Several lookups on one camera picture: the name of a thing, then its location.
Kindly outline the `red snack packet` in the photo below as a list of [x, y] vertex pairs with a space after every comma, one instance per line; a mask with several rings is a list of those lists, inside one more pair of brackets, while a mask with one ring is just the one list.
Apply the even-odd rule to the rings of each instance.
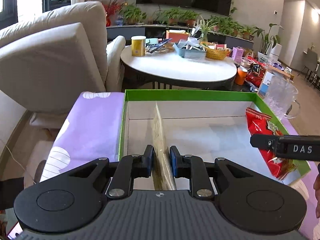
[[297, 165], [290, 159], [277, 157], [274, 150], [276, 139], [283, 133], [271, 121], [272, 116], [261, 113], [250, 107], [246, 108], [246, 120], [251, 135], [250, 144], [258, 148], [272, 176], [283, 180]]

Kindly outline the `beige sofa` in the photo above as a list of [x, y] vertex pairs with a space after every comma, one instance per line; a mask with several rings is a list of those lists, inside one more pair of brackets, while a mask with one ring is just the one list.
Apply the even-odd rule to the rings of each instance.
[[32, 112], [31, 126], [61, 128], [82, 92], [120, 92], [125, 38], [107, 40], [98, 1], [54, 9], [1, 30], [1, 91]]

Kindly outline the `orange box on table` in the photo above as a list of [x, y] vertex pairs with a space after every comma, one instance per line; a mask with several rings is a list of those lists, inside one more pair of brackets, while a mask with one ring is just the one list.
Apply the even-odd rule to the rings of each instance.
[[177, 43], [180, 40], [187, 40], [190, 34], [185, 30], [167, 30], [166, 39], [170, 42]]

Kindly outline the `round white coffee table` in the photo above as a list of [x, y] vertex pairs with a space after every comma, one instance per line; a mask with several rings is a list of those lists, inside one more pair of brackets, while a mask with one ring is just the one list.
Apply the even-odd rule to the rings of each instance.
[[230, 58], [224, 60], [192, 60], [180, 57], [175, 51], [164, 54], [131, 55], [128, 46], [121, 52], [127, 77], [139, 82], [156, 82], [164, 85], [217, 90], [230, 90], [236, 76], [236, 65]]

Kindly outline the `yellow-brown snack packet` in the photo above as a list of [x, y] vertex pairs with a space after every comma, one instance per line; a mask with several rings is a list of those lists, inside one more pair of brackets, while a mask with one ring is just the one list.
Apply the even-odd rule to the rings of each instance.
[[170, 164], [170, 155], [165, 140], [163, 120], [155, 103], [152, 123], [152, 141], [154, 149], [152, 179], [155, 190], [176, 190], [176, 183]]

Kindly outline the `clear glass mug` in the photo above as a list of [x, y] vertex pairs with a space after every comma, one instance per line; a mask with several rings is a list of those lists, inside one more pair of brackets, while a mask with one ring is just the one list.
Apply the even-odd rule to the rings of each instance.
[[274, 75], [268, 85], [264, 102], [279, 120], [293, 119], [301, 110], [297, 95], [298, 89], [292, 81]]

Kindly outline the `purple floral tablecloth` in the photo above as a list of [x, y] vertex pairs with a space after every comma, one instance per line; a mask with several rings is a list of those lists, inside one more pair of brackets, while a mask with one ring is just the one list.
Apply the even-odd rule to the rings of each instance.
[[80, 94], [49, 152], [41, 182], [100, 157], [118, 161], [124, 97], [121, 92]]

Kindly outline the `pink purple box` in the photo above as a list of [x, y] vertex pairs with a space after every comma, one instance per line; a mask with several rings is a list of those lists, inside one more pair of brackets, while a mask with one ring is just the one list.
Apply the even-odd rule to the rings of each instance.
[[242, 47], [233, 47], [232, 50], [232, 59], [237, 64], [240, 64], [241, 58], [243, 57], [244, 49]]

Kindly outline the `green cardboard box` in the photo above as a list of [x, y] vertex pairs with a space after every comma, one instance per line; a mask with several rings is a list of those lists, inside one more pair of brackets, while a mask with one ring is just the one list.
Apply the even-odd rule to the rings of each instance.
[[167, 146], [212, 162], [224, 157], [266, 177], [272, 173], [250, 144], [246, 109], [271, 115], [254, 93], [213, 90], [127, 90], [120, 130], [120, 157], [142, 154], [152, 144], [155, 110], [163, 121]]

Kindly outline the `yellow tin can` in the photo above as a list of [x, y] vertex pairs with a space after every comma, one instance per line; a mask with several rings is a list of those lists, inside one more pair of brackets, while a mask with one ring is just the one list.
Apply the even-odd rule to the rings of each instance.
[[142, 57], [145, 56], [145, 36], [131, 37], [131, 52], [132, 56]]

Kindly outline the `orange cup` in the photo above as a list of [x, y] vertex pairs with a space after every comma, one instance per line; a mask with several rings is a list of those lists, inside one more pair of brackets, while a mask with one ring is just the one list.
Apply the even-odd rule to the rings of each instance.
[[244, 84], [247, 74], [248, 74], [248, 70], [246, 68], [242, 66], [238, 67], [234, 83], [242, 86]]

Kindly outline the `grey dining chair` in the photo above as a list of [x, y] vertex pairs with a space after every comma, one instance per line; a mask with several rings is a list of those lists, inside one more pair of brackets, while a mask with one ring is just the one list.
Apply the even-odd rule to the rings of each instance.
[[303, 69], [299, 72], [298, 75], [300, 75], [305, 69], [307, 69], [305, 77], [308, 77], [309, 79], [312, 76], [312, 74], [316, 74], [317, 66], [318, 55], [313, 49], [308, 48], [308, 51], [306, 52], [303, 58]]

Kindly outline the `tall white potted plant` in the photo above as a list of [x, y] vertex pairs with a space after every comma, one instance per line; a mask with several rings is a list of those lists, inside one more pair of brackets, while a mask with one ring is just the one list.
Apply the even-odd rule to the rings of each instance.
[[273, 49], [277, 44], [280, 44], [279, 35], [271, 35], [271, 30], [273, 27], [279, 27], [282, 29], [281, 25], [270, 23], [268, 31], [259, 28], [257, 26], [254, 27], [253, 34], [257, 37], [261, 37], [260, 50], [258, 51], [258, 60], [262, 63], [268, 61], [268, 53]]

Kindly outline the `blue plastic basket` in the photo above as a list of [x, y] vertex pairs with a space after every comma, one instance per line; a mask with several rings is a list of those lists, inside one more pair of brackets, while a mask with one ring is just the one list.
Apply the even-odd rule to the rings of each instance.
[[206, 52], [204, 50], [179, 48], [177, 43], [173, 43], [176, 54], [184, 59], [205, 60]]

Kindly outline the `yellow wicker basket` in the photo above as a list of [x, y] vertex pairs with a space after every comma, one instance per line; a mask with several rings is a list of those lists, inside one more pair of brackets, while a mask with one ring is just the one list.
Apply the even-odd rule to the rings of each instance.
[[203, 42], [202, 46], [205, 49], [206, 58], [212, 60], [224, 60], [231, 53], [231, 49], [227, 48], [225, 44]]

